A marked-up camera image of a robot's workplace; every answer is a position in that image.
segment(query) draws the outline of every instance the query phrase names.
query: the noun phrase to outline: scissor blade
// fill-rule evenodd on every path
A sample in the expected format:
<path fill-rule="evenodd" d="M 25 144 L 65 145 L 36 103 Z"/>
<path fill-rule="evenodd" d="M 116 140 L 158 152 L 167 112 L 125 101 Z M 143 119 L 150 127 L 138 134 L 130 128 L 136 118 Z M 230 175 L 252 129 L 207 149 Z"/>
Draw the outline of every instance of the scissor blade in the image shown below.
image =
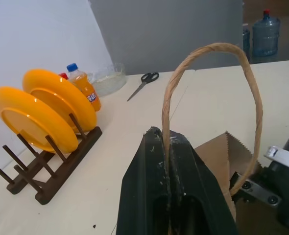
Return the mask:
<path fill-rule="evenodd" d="M 140 91 L 140 90 L 145 86 L 145 84 L 146 84 L 145 82 L 143 82 L 142 84 L 140 84 L 140 86 L 135 90 L 135 92 L 128 98 L 127 102 L 128 102 L 132 97 L 134 97 L 135 94 L 137 94 L 138 91 Z"/>

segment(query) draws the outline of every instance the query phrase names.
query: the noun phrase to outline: metal bracket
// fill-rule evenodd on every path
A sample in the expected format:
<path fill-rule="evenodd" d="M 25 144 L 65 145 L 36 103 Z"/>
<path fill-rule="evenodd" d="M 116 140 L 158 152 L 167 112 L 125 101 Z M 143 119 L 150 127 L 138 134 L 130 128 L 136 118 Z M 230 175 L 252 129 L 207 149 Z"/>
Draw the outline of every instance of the metal bracket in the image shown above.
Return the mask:
<path fill-rule="evenodd" d="M 284 150 L 276 146 L 272 146 L 268 149 L 268 151 L 264 156 L 267 157 L 268 159 L 271 159 L 272 161 L 276 161 L 280 164 L 289 167 L 289 151 L 287 150 Z"/>
<path fill-rule="evenodd" d="M 279 197 L 275 193 L 268 191 L 267 189 L 261 187 L 260 185 L 249 179 L 242 185 L 240 190 L 274 208 L 276 208 L 282 201 L 281 197 Z"/>

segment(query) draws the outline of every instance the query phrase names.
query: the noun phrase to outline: plastic bottle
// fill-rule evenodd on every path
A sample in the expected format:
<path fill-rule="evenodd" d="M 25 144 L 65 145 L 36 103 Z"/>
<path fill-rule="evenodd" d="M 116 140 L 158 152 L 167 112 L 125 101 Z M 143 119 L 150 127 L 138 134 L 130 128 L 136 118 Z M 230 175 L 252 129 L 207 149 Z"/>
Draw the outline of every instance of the plastic bottle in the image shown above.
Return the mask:
<path fill-rule="evenodd" d="M 263 19 L 257 21 L 252 29 L 252 44 L 254 56 L 268 56 L 277 53 L 280 20 L 270 17 L 270 10 L 263 11 Z"/>
<path fill-rule="evenodd" d="M 250 60 L 250 31 L 247 23 L 242 25 L 242 49 L 246 53 L 247 59 Z"/>
<path fill-rule="evenodd" d="M 70 73 L 69 81 L 80 89 L 80 91 L 87 97 L 95 111 L 99 111 L 101 108 L 101 102 L 94 87 L 88 82 L 87 74 L 78 70 L 75 63 L 67 65 L 67 70 Z"/>
<path fill-rule="evenodd" d="M 60 73 L 59 76 L 62 77 L 62 78 L 64 78 L 64 79 L 66 79 L 66 80 L 68 80 L 67 74 L 64 73 L 64 72 L 63 72 L 63 73 Z"/>

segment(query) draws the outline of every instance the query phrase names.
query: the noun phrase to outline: blue bottle cap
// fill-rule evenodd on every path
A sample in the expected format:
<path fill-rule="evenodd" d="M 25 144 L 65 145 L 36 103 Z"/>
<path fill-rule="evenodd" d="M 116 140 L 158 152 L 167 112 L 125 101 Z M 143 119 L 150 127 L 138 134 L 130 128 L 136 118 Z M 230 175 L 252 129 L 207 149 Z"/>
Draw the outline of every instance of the blue bottle cap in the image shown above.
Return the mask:
<path fill-rule="evenodd" d="M 75 63 L 67 65 L 66 68 L 67 68 L 68 72 L 73 72 L 73 71 L 78 69 L 77 64 L 75 64 Z"/>

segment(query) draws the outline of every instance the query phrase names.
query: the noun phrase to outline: red bottle cap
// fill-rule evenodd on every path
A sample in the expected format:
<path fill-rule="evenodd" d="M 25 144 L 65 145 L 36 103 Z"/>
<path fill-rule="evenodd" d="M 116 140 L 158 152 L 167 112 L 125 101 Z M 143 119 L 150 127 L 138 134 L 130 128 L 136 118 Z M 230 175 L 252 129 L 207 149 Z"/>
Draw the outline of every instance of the red bottle cap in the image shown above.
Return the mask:
<path fill-rule="evenodd" d="M 263 11 L 263 14 L 270 14 L 270 9 L 265 9 L 265 10 Z"/>
<path fill-rule="evenodd" d="M 67 77 L 67 74 L 66 73 L 60 73 L 59 74 L 62 78 L 64 78 L 64 79 L 66 79 L 66 80 L 68 80 L 68 77 Z"/>

